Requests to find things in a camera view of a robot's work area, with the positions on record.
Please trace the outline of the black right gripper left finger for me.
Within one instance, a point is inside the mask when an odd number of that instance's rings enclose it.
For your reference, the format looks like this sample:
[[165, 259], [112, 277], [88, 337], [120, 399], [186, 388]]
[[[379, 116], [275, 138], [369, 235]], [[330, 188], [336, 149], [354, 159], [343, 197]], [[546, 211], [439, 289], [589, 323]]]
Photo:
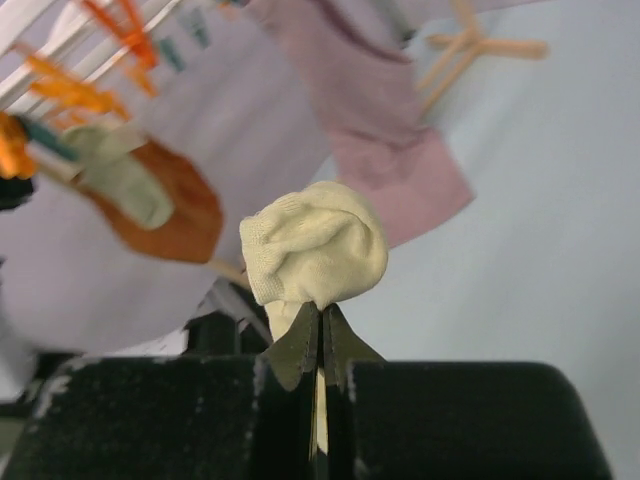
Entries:
[[6, 479], [311, 479], [320, 315], [265, 352], [80, 357], [45, 383]]

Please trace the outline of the teal clothes peg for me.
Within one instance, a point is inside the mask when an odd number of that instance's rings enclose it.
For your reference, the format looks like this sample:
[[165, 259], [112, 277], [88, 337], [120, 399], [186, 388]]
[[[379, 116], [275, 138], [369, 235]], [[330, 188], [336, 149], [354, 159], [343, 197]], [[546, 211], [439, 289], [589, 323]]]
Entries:
[[25, 131], [29, 141], [36, 142], [67, 161], [76, 162], [78, 160], [78, 153], [48, 127], [24, 115], [14, 115], [14, 118]]

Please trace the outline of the cream sock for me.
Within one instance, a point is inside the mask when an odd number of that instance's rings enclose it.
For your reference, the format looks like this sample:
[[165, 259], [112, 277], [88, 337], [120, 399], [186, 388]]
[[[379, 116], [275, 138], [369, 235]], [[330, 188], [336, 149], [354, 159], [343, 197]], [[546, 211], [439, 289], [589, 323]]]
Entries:
[[352, 361], [381, 355], [349, 325], [338, 304], [376, 286], [388, 264], [383, 227], [368, 201], [333, 181], [286, 194], [239, 226], [246, 273], [269, 319], [264, 352], [286, 391], [315, 383], [313, 445], [328, 459], [347, 454], [338, 401]]
[[133, 152], [147, 144], [129, 124], [98, 122], [71, 127], [61, 139], [79, 155], [80, 185], [100, 194], [144, 230], [166, 224], [174, 203]]

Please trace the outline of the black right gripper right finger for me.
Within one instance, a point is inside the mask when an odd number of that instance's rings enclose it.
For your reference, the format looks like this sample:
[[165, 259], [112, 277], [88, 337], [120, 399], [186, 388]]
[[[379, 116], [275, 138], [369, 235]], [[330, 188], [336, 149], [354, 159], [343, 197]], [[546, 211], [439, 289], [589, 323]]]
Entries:
[[609, 479], [580, 396], [536, 362], [385, 361], [323, 316], [332, 479]]

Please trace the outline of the white round clip hanger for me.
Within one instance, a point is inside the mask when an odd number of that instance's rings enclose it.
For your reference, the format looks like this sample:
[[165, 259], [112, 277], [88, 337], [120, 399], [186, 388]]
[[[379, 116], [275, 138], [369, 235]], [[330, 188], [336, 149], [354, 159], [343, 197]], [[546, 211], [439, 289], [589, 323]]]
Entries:
[[[4, 20], [9, 16], [23, 12], [24, 16], [9, 22], [13, 29], [21, 27], [27, 30], [38, 18], [44, 16], [53, 3], [51, 1], [30, 1], [28, 5], [32, 10], [26, 10], [27, 5], [17, 1], [7, 1], [1, 6], [1, 14]], [[144, 31], [152, 32], [158, 28], [174, 10], [182, 4], [181, 0], [172, 1], [148, 1], [141, 6], [142, 18], [145, 21]], [[83, 79], [94, 82], [106, 75], [125, 55], [125, 49], [116, 45], [114, 40], [105, 39], [99, 43], [92, 43], [90, 36], [93, 34], [94, 22], [84, 14], [72, 18], [71, 13], [76, 7], [66, 7], [61, 11], [59, 19], [54, 26], [51, 38], [40, 49], [45, 56], [63, 61], [72, 54], [80, 52], [84, 55], [78, 63], [72, 66], [72, 71]], [[1, 82], [1, 107], [5, 110], [31, 111], [37, 108], [41, 102], [31, 100], [27, 96], [28, 85], [31, 82], [31, 74], [25, 67], [16, 68]]]

